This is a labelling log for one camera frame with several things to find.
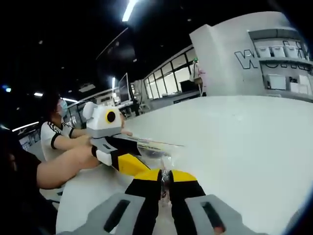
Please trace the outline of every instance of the white tabletop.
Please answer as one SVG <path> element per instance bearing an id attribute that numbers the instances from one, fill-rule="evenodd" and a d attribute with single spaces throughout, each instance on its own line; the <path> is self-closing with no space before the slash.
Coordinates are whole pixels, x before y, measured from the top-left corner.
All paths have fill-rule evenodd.
<path id="1" fill-rule="evenodd" d="M 140 138 L 185 145 L 175 168 L 193 174 L 206 194 L 238 211 L 255 232 L 280 235 L 312 190 L 313 104 L 200 97 L 128 120 L 126 127 Z M 84 224 L 92 209 L 130 181 L 104 166 L 81 172 L 66 184 L 57 232 Z"/>

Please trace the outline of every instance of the person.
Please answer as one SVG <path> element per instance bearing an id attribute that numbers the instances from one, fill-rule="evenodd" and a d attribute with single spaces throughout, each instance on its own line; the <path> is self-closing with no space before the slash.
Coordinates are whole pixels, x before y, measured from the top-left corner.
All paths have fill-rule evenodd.
<path id="1" fill-rule="evenodd" d="M 42 108 L 45 122 L 41 125 L 41 146 L 47 161 L 53 160 L 65 151 L 90 145 L 86 130 L 75 129 L 64 122 L 67 103 L 57 92 L 44 93 Z"/>
<path id="2" fill-rule="evenodd" d="M 39 189 L 58 188 L 81 169 L 96 167 L 92 147 L 79 146 L 41 163 L 10 130 L 0 128 L 0 138 L 3 226 L 10 234 L 55 234 L 57 211 Z"/>

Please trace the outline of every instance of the white box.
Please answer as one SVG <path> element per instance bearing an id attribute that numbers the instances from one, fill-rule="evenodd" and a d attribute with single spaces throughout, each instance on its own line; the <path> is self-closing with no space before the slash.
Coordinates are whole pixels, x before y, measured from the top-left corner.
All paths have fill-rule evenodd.
<path id="1" fill-rule="evenodd" d="M 308 88 L 308 95 L 312 95 L 312 88 L 307 76 L 299 75 L 299 80 L 301 85 L 306 85 Z"/>
<path id="2" fill-rule="evenodd" d="M 308 86 L 299 84 L 299 93 L 301 93 L 301 94 L 309 94 L 308 93 Z"/>
<path id="3" fill-rule="evenodd" d="M 289 58 L 296 58 L 298 59 L 298 49 L 293 46 L 284 46 L 285 54 Z"/>
<path id="4" fill-rule="evenodd" d="M 299 84 L 290 82 L 290 91 L 294 93 L 299 93 Z"/>
<path id="5" fill-rule="evenodd" d="M 286 90 L 286 77 L 278 74 L 268 74 L 271 89 Z"/>
<path id="6" fill-rule="evenodd" d="M 256 48 L 258 54 L 261 58 L 268 58 L 270 57 L 270 50 L 269 47 L 257 47 Z"/>
<path id="7" fill-rule="evenodd" d="M 271 47 L 272 52 L 275 57 L 286 57 L 284 52 L 284 46 L 274 46 Z"/>

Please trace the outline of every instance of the clear plastic bag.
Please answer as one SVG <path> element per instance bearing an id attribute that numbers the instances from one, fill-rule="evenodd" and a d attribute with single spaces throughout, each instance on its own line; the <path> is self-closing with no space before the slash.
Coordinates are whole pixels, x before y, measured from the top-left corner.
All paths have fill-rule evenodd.
<path id="1" fill-rule="evenodd" d="M 179 157 L 182 145 L 161 143 L 149 140 L 139 140 L 137 142 L 139 157 L 149 168 L 159 168 L 162 170 L 161 178 L 161 200 L 162 207 L 171 206 L 169 196 L 169 172 L 174 169 L 174 162 Z"/>

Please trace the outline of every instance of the face mask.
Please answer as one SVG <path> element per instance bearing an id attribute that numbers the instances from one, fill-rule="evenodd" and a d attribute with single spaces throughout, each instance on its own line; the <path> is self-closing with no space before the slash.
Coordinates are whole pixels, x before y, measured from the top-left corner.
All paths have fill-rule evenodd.
<path id="1" fill-rule="evenodd" d="M 68 110 L 67 102 L 61 99 L 60 106 L 61 106 L 61 111 L 59 112 L 59 114 L 64 118 Z"/>

